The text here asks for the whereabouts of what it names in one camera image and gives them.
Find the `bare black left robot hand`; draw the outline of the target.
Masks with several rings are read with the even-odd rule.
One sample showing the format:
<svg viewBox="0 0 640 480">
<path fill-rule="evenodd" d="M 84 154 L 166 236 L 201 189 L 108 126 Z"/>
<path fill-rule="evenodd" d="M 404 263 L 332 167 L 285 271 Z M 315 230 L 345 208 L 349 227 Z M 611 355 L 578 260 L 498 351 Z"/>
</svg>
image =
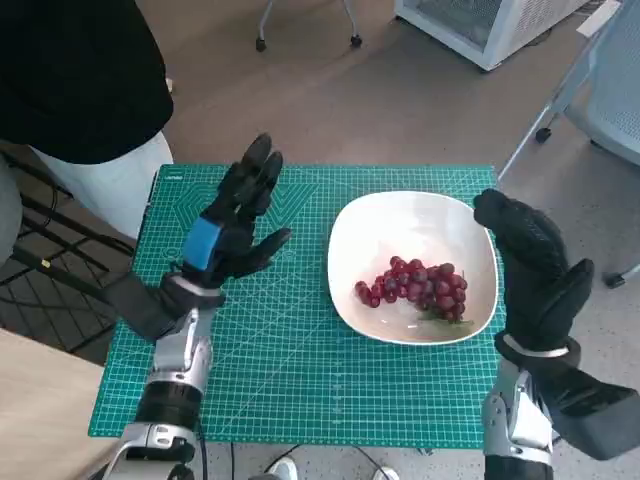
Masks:
<svg viewBox="0 0 640 480">
<path fill-rule="evenodd" d="M 271 136 L 258 135 L 242 158 L 231 164 L 217 196 L 193 223 L 183 244 L 183 278 L 203 288 L 218 288 L 267 268 L 291 238 L 282 227 L 255 243 L 256 220 L 267 213 L 283 167 Z"/>
</svg>

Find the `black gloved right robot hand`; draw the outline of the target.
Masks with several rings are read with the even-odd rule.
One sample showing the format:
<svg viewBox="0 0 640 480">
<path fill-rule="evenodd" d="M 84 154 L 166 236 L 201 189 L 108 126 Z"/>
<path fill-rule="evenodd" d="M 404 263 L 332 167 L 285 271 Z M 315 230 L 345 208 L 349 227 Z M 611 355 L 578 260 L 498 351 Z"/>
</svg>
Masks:
<svg viewBox="0 0 640 480">
<path fill-rule="evenodd" d="M 494 234 L 503 262 L 506 323 L 500 341 L 536 356 L 567 351 L 573 321 L 592 291 L 593 261 L 571 265 L 556 224 L 497 190 L 483 191 L 473 206 L 475 221 Z"/>
</svg>

